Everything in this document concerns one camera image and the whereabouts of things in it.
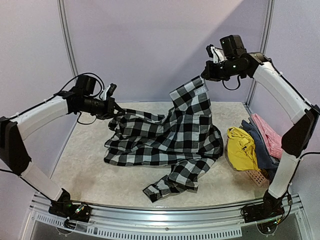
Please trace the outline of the black white checkered shirt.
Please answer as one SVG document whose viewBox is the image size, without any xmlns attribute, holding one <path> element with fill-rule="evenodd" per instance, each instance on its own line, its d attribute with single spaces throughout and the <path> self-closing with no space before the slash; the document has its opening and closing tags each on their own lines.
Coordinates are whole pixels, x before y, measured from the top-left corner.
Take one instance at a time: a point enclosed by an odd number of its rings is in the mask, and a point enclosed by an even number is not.
<svg viewBox="0 0 320 240">
<path fill-rule="evenodd" d="M 113 118 L 105 142 L 107 164 L 170 167 L 169 174 L 143 192 L 151 202 L 184 191 L 196 192 L 198 179 L 223 155 L 224 142 L 213 124 L 206 82 L 195 77 L 170 94 L 166 115 L 134 109 Z"/>
</svg>

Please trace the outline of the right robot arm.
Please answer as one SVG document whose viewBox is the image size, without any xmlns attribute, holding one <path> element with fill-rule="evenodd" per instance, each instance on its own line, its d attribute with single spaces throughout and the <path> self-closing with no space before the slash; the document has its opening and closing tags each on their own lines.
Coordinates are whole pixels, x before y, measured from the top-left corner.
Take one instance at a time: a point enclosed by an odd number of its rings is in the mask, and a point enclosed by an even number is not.
<svg viewBox="0 0 320 240">
<path fill-rule="evenodd" d="M 219 42 L 219 48 L 206 46 L 210 60 L 201 77 L 213 82 L 228 81 L 232 76 L 254 79 L 275 98 L 293 123 L 281 139 L 279 167 L 258 208 L 262 218 L 269 218 L 278 210 L 300 160 L 306 155 L 304 151 L 317 125 L 320 109 L 295 89 L 270 58 L 259 51 L 248 52 L 239 35 L 223 37 Z"/>
</svg>

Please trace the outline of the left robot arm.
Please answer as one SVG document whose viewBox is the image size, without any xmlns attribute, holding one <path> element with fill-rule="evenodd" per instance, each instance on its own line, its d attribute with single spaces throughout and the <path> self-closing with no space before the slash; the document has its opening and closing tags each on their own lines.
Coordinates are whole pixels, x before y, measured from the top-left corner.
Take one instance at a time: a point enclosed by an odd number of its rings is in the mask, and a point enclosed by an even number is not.
<svg viewBox="0 0 320 240">
<path fill-rule="evenodd" d="M 125 114 L 113 98 L 116 84 L 105 87 L 101 78 L 91 72 L 81 73 L 73 77 L 73 81 L 75 85 L 70 90 L 61 88 L 48 99 L 0 119 L 0 159 L 8 172 L 43 194 L 63 217 L 70 217 L 75 211 L 70 194 L 32 162 L 25 140 L 40 128 L 70 114 L 88 113 L 97 120 Z"/>
</svg>

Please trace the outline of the pink laundry basket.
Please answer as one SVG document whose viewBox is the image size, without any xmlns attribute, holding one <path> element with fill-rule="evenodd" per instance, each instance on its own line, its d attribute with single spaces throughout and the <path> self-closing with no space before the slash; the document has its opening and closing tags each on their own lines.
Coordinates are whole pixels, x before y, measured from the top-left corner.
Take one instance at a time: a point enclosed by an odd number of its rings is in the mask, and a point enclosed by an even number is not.
<svg viewBox="0 0 320 240">
<path fill-rule="evenodd" d="M 246 170 L 245 172 L 258 187 L 262 187 L 269 182 L 260 171 Z"/>
</svg>

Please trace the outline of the yellow garment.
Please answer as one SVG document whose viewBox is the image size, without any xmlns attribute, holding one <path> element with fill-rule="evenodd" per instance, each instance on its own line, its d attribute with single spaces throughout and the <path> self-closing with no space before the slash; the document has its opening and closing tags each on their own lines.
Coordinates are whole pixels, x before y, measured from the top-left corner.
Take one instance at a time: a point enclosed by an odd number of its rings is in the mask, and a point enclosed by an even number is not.
<svg viewBox="0 0 320 240">
<path fill-rule="evenodd" d="M 228 128 L 226 147 L 229 162 L 237 171 L 260 171 L 254 139 L 245 130 Z"/>
</svg>

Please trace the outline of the pink garment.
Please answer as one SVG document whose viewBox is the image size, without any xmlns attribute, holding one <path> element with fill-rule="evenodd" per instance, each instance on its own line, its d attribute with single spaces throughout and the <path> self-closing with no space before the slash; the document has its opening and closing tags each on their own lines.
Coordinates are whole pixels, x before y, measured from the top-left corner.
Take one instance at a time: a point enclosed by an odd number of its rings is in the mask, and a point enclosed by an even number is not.
<svg viewBox="0 0 320 240">
<path fill-rule="evenodd" d="M 270 125 L 257 113 L 251 115 L 251 118 L 257 126 L 264 140 L 268 153 L 277 159 L 282 157 L 282 137 L 277 134 Z"/>
</svg>

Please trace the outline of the navy blue garment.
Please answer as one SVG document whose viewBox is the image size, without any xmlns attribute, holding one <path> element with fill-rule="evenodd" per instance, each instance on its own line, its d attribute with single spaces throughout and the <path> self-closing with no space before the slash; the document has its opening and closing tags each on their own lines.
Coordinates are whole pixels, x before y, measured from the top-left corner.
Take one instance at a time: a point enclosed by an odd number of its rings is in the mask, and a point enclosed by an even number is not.
<svg viewBox="0 0 320 240">
<path fill-rule="evenodd" d="M 280 161 L 269 154 L 265 141 L 251 118 L 249 118 L 249 122 L 243 119 L 241 126 L 254 140 L 258 168 L 265 170 L 269 181 L 272 182 Z"/>
</svg>

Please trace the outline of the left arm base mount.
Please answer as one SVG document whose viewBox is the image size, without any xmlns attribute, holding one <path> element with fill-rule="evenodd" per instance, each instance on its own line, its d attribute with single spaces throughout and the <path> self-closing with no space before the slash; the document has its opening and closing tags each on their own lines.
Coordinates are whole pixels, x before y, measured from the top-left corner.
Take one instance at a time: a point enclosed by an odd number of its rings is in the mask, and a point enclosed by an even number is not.
<svg viewBox="0 0 320 240">
<path fill-rule="evenodd" d="M 84 202 L 73 203 L 71 195 L 65 189 L 62 189 L 62 194 L 58 200 L 51 201 L 48 212 L 58 217 L 88 223 L 92 208 Z"/>
</svg>

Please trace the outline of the aluminium front rail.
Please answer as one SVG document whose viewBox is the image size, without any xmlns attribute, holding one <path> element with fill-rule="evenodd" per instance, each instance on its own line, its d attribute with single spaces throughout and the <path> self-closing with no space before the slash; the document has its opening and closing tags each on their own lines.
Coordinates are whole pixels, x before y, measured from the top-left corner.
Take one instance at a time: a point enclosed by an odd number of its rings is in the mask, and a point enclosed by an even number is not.
<svg viewBox="0 0 320 240">
<path fill-rule="evenodd" d="M 35 196 L 23 233 L 25 240 L 310 240 L 300 198 L 283 204 L 287 218 L 275 228 L 245 222 L 244 206 L 258 200 L 196 208 L 130 208 L 92 205 L 89 222 L 64 227 L 64 219 L 48 212 L 49 203 Z"/>
</svg>

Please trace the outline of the left corner wall post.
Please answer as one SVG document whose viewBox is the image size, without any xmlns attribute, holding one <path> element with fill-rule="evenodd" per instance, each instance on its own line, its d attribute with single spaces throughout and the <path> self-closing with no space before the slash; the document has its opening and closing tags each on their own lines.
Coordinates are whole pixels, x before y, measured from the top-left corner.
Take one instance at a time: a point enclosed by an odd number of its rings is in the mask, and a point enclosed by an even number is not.
<svg viewBox="0 0 320 240">
<path fill-rule="evenodd" d="M 60 25 L 61 25 L 62 36 L 64 40 L 67 58 L 69 61 L 72 75 L 75 77 L 79 74 L 79 72 L 78 72 L 74 50 L 72 46 L 71 35 L 70 35 L 68 19 L 67 19 L 67 11 L 66 11 L 64 0 L 57 0 L 57 9 L 59 13 Z"/>
</svg>

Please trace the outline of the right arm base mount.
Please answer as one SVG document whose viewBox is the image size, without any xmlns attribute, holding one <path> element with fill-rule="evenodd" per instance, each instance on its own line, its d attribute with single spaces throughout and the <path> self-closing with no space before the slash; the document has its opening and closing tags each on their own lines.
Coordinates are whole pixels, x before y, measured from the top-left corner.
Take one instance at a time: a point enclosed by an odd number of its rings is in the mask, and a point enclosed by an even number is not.
<svg viewBox="0 0 320 240">
<path fill-rule="evenodd" d="M 268 220 L 275 217 L 284 217 L 285 209 L 282 199 L 264 198 L 259 204 L 246 204 L 240 210 L 245 223 Z"/>
</svg>

